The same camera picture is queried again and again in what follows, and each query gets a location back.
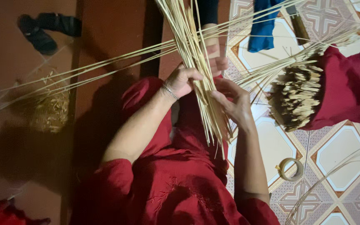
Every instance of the black shoe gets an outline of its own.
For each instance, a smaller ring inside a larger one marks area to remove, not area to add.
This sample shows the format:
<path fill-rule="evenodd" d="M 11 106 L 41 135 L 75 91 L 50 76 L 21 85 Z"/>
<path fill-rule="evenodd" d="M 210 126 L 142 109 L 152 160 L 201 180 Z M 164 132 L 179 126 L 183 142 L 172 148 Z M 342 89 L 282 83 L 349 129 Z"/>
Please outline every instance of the black shoe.
<path fill-rule="evenodd" d="M 37 17 L 40 28 L 59 31 L 72 37 L 81 36 L 81 20 L 73 16 L 64 16 L 56 13 L 40 13 Z"/>
<path fill-rule="evenodd" d="M 23 14 L 18 19 L 18 26 L 33 47 L 44 55 L 53 55 L 57 51 L 56 42 L 46 34 L 29 15 Z"/>

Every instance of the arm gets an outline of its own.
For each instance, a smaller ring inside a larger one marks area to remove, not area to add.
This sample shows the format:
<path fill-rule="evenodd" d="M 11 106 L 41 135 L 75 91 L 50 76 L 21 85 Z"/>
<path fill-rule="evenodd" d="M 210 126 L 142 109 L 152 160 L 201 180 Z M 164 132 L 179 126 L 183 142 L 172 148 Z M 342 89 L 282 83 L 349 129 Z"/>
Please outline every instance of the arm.
<path fill-rule="evenodd" d="M 201 80 L 202 75 L 197 69 L 186 69 L 181 64 L 169 76 L 167 85 L 180 98 L 192 90 L 189 79 Z M 175 101 L 167 90 L 163 88 L 158 90 L 152 99 L 118 130 L 108 145 L 102 161 L 128 159 L 133 163 L 151 141 L 160 122 Z"/>
<path fill-rule="evenodd" d="M 230 80 L 218 79 L 212 96 L 223 106 L 224 111 L 238 125 L 236 158 L 234 163 L 234 200 L 243 202 L 257 198 L 269 204 L 269 191 L 259 140 L 252 117 L 250 96 Z"/>

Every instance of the bracelet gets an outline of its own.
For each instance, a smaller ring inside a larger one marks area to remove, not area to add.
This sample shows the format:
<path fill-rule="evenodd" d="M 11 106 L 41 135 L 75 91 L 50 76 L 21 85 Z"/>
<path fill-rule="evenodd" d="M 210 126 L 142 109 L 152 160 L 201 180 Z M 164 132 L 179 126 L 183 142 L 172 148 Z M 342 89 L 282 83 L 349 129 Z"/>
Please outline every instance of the bracelet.
<path fill-rule="evenodd" d="M 172 92 L 172 90 L 168 87 L 168 85 L 165 83 L 163 83 L 162 87 L 167 91 L 169 92 L 172 97 L 175 99 L 175 100 L 179 100 L 179 98 Z"/>

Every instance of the right hand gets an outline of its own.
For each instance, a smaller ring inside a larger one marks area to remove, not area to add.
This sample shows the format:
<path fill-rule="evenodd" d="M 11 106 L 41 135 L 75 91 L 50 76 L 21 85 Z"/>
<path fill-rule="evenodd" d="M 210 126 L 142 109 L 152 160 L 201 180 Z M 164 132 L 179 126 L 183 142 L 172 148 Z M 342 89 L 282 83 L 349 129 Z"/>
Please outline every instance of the right hand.
<path fill-rule="evenodd" d="M 249 92 L 228 79 L 216 79 L 216 88 L 218 91 L 213 90 L 211 95 L 222 105 L 230 119 L 244 131 L 255 129 Z M 233 102 L 229 101 L 227 97 L 232 98 Z"/>

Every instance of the wooden handle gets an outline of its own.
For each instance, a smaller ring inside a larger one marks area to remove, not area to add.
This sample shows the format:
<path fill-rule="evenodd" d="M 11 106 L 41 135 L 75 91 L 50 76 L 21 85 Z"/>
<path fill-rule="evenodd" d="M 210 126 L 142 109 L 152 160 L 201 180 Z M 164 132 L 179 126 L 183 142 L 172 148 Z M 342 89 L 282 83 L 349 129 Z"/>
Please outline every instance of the wooden handle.
<path fill-rule="evenodd" d="M 303 20 L 301 19 L 301 17 L 299 15 L 293 15 L 290 16 L 291 18 L 291 22 L 293 23 L 293 27 L 294 27 L 294 32 L 295 32 L 295 37 L 297 38 L 305 38 L 305 39 L 309 39 L 309 35 L 306 32 L 304 23 L 302 22 Z M 298 45 L 303 45 L 308 43 L 308 40 L 303 40 L 303 39 L 297 39 Z"/>

